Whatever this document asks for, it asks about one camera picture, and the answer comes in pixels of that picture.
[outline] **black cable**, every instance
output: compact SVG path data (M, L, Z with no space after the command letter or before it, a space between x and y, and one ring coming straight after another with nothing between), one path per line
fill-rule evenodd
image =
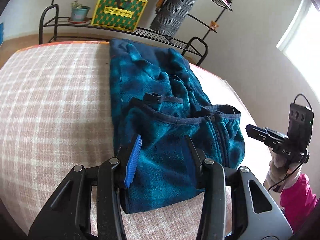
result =
M305 100L308 102L308 104L309 104L310 110L312 111L311 104L309 103L308 99L306 98L306 96L305 96L304 94L298 94L298 95L294 98L293 103L296 102L296 99L297 99L299 96L303 96L303 97L304 97L304 99L305 99Z
M277 183L273 184L267 191L269 192L269 190L271 190L273 187L277 186L278 184L280 184L281 182L285 181L287 178L289 178L292 174L294 174L297 169L300 168L300 166L304 163L304 161L306 160L308 156L308 150L306 150L304 153L303 153L303 157L301 159L301 163L293 170L293 172L291 172L290 174L286 175L283 179L281 179L280 181L278 181Z

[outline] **yellow green box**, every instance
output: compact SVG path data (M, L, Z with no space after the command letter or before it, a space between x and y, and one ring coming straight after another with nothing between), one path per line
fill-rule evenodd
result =
M91 24L133 32L147 0L98 0Z

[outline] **hand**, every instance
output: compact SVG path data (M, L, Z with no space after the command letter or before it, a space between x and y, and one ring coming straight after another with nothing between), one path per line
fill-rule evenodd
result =
M270 187L283 179L287 174L294 171L299 165L299 163L291 163L289 169L286 169L284 168L286 161L287 159L283 156L276 153L273 154L272 161L269 163L270 169L267 174L267 182ZM289 178L277 185L280 186L277 192L282 192L283 189L289 188L296 183L301 174L301 167L302 166L300 166Z

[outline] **bed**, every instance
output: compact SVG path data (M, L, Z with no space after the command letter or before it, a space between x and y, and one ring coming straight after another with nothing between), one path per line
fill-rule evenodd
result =
M255 124L250 113L225 80L190 68L212 104L241 112L242 165L263 183L271 155L246 135L246 125ZM17 51L0 70L0 198L25 233L74 165L93 167L113 156L108 83L108 42L33 46ZM202 202L203 193L149 212L123 213L127 238L195 239ZM95 214L92 205L92 233Z

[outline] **metal screw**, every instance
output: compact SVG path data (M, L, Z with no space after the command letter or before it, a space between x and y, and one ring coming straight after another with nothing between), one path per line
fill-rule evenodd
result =
M240 170L241 170L242 172L245 172L245 173L249 172L249 168L246 167L246 166L241 166L241 167L240 167Z
M206 159L204 160L204 162L205 162L206 164L214 164L214 160L213 160L213 159L210 159L210 158L206 158Z
M82 165L78 164L76 166L73 167L74 171L82 171Z
M117 158L111 158L109 160L110 164L117 164L119 162L119 160Z

